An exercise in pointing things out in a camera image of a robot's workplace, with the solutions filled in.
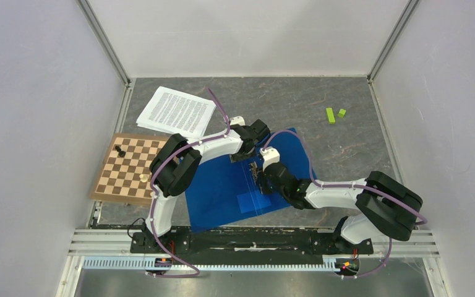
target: blue fabric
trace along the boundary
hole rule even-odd
[[[288,133],[276,136],[270,145],[280,153],[282,162],[297,178],[310,178],[309,161],[299,140]],[[279,194],[262,195],[254,183],[249,164],[263,164],[257,156],[231,163],[229,156],[205,162],[197,168],[186,191],[192,232],[200,232],[273,212],[290,205]]]

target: marbled gray tabletop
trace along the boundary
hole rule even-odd
[[[367,80],[362,77],[224,77],[137,79],[122,131],[162,135],[137,127],[135,120],[155,90],[164,86],[210,99],[210,87],[229,117],[243,116],[247,123],[261,119],[271,131],[294,127],[314,156],[314,170],[322,181],[349,181],[367,177],[372,170],[394,176]],[[329,124],[325,108],[343,108],[344,118]],[[205,135],[225,127],[214,111]],[[298,210],[292,207],[242,220],[239,226],[336,226],[357,211],[328,207]],[[101,224],[130,224],[146,217],[148,207],[105,202]],[[181,196],[174,225],[190,225],[186,200]]]

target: black chess piece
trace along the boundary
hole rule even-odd
[[[123,150],[121,150],[121,147],[120,147],[120,146],[116,145],[115,149],[116,149],[116,150],[118,151],[118,153],[119,153],[118,156],[124,157],[124,156],[126,155],[126,152],[123,151]]]

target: stack of paper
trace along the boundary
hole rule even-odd
[[[199,138],[205,134],[215,108],[211,100],[159,87],[136,122],[139,127]]]

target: green block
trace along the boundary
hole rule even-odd
[[[338,113],[338,116],[339,116],[340,118],[342,118],[342,117],[345,116],[345,113],[346,113],[346,112],[347,112],[346,110],[340,109],[340,112]]]
[[[329,124],[336,123],[336,119],[334,118],[334,112],[332,111],[332,107],[327,107],[327,117],[328,117]]]

